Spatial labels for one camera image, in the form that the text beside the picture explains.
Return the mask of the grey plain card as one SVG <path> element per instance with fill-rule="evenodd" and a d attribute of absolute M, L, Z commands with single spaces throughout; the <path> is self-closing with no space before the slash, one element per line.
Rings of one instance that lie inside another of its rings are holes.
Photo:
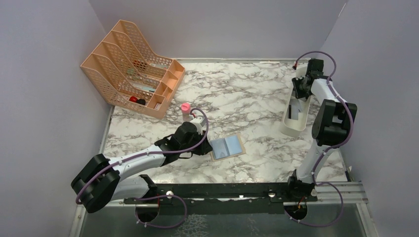
<path fill-rule="evenodd" d="M 298 99 L 291 99 L 288 108 L 288 119 L 299 120 L 299 113 L 302 110 L 301 102 Z"/>

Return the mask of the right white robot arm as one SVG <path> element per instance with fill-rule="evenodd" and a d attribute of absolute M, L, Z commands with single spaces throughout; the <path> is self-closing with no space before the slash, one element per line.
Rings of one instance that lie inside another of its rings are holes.
<path fill-rule="evenodd" d="M 293 89 L 282 120 L 282 132 L 297 137 L 305 129 L 311 98 L 317 98 L 321 106 L 312 125 L 310 150 L 285 187 L 286 197 L 292 201 L 311 193 L 325 160 L 352 135 L 357 106 L 339 95 L 323 67 L 324 61 L 314 58 L 307 66 L 293 67 L 296 75 L 292 79 Z"/>

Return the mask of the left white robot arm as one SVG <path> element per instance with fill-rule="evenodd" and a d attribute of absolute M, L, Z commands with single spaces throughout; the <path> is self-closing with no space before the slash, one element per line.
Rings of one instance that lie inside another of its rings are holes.
<path fill-rule="evenodd" d="M 181 154 L 203 156 L 212 151 L 207 139 L 209 125 L 203 117 L 184 122 L 175 133 L 156 141 L 150 147 L 122 157 L 92 157 L 71 182 L 76 203 L 94 213 L 110 201 L 139 198 L 148 203 L 155 198 L 155 189 L 145 176 L 133 178 L 142 171 L 158 168 L 181 159 Z"/>

